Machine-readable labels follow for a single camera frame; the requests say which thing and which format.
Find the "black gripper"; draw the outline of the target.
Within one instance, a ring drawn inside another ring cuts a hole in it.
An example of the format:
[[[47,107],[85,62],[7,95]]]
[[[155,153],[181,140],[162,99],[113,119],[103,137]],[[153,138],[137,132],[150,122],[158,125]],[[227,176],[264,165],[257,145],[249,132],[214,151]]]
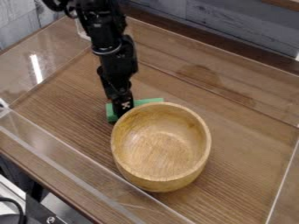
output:
[[[131,77],[138,72],[137,46],[130,35],[106,38],[101,35],[91,38],[91,49],[99,56],[98,76],[107,98],[113,101],[117,117],[135,107],[130,91]]]

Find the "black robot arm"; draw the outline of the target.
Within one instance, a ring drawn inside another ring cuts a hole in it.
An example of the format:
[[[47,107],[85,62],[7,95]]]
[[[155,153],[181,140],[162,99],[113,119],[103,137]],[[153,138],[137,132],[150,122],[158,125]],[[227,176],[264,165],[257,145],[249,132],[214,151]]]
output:
[[[135,41],[126,34],[127,16],[118,0],[42,0],[57,12],[78,19],[99,56],[98,75],[113,111],[121,117],[134,106],[131,77],[138,72]]]

